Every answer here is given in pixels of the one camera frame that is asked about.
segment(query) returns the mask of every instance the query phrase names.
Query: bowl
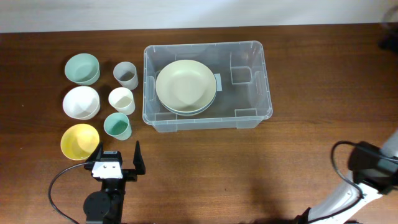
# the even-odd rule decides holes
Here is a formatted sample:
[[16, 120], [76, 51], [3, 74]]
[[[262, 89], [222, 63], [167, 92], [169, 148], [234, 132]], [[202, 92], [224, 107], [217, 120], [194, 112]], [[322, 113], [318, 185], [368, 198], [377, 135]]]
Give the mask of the bowl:
[[62, 107], [69, 117], [88, 120], [100, 110], [100, 96], [91, 87], [79, 86], [65, 95]]
[[206, 65], [194, 60], [178, 60], [160, 71], [155, 89], [168, 110], [190, 116], [209, 107], [215, 98], [217, 83]]
[[91, 85], [100, 77], [100, 63], [91, 54], [78, 54], [65, 65], [65, 75], [78, 85]]
[[87, 159], [100, 143], [97, 130], [88, 124], [70, 127], [61, 138], [61, 151], [69, 159]]

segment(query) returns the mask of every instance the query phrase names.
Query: white bowl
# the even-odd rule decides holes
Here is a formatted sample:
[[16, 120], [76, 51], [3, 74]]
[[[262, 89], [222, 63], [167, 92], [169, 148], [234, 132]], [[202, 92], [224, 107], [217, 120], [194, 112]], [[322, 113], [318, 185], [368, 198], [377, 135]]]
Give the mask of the white bowl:
[[62, 107], [71, 118], [91, 119], [100, 110], [100, 96], [92, 87], [79, 86], [65, 95]]
[[214, 100], [217, 82], [206, 65], [194, 60], [179, 60], [162, 69], [155, 89], [160, 102], [171, 112], [195, 115]]

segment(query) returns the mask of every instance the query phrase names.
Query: clear plastic bin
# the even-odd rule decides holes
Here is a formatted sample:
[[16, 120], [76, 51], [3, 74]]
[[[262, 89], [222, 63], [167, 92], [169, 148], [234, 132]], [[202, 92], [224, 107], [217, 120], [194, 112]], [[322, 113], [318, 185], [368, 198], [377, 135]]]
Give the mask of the clear plastic bin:
[[[168, 64], [182, 59], [205, 64], [218, 77], [214, 102], [195, 116], [166, 109], [156, 95], [155, 82]], [[271, 96], [258, 41], [214, 44], [151, 45], [144, 51], [144, 105], [142, 118], [158, 132], [213, 128], [255, 128], [272, 115]]]

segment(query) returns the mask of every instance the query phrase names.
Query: plastic cup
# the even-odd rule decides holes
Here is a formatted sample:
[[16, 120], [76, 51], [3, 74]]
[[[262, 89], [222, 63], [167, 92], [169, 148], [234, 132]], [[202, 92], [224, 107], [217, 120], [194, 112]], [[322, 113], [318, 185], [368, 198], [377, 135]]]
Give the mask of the plastic cup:
[[91, 54], [75, 55], [67, 62], [65, 75], [78, 85], [91, 85], [100, 77], [100, 63]]
[[87, 159], [100, 143], [97, 130], [88, 124], [70, 127], [61, 138], [61, 151], [69, 159]]
[[79, 86], [65, 95], [62, 107], [71, 118], [91, 119], [100, 110], [100, 96], [92, 87]]
[[132, 133], [129, 118], [122, 113], [109, 115], [105, 119], [104, 129], [106, 134], [122, 141], [128, 139]]
[[113, 69], [113, 76], [125, 88], [133, 90], [138, 86], [137, 69], [131, 62], [120, 62]]
[[112, 90], [109, 94], [108, 101], [118, 112], [124, 113], [125, 115], [132, 114], [136, 109], [132, 92], [125, 87]]

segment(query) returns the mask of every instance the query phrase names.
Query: stacked plates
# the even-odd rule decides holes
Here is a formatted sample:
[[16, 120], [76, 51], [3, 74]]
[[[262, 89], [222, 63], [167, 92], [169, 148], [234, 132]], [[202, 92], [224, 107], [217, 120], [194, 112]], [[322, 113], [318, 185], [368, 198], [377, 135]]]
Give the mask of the stacked plates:
[[167, 65], [156, 79], [160, 102], [171, 112], [193, 116], [205, 111], [214, 101], [216, 78], [206, 65], [194, 60], [179, 60]]

